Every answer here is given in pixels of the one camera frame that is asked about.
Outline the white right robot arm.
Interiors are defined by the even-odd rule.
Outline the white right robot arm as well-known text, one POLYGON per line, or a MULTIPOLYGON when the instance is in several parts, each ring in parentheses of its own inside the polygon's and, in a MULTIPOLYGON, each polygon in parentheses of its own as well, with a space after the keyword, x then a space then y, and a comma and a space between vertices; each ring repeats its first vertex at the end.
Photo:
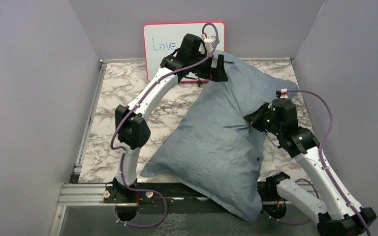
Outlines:
POLYGON ((271 133, 307 173, 321 199, 307 192, 287 174, 280 172, 266 179, 265 196, 288 200, 317 226, 321 236, 358 236, 369 233, 377 216, 351 195, 324 156, 313 132, 299 126, 297 109, 288 98, 263 103, 258 110, 244 116, 252 128, 271 133))

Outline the blue pillowcase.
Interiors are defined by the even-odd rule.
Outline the blue pillowcase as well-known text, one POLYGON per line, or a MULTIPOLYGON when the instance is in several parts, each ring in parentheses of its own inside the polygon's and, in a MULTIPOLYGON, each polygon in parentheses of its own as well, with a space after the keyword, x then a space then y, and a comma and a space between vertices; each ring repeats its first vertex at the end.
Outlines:
POLYGON ((226 82, 209 82, 177 128, 144 166, 142 177, 169 174, 245 221, 262 210, 257 181, 265 135, 246 115, 271 102, 276 91, 297 89, 229 53, 226 82))

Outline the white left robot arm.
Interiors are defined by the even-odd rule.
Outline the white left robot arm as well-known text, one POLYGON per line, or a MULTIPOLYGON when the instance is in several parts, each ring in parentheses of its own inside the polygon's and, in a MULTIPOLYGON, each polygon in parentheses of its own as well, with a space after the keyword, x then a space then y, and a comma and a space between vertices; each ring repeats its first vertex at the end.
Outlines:
POLYGON ((162 59, 157 73, 142 92, 126 106, 116 107, 110 148, 119 150, 121 157, 118 172, 103 193, 107 201, 130 203, 139 199, 136 166, 140 150, 151 135, 148 118, 162 98, 190 73, 214 82, 228 80, 224 56, 213 56, 219 42, 217 35, 186 34, 180 47, 162 59))

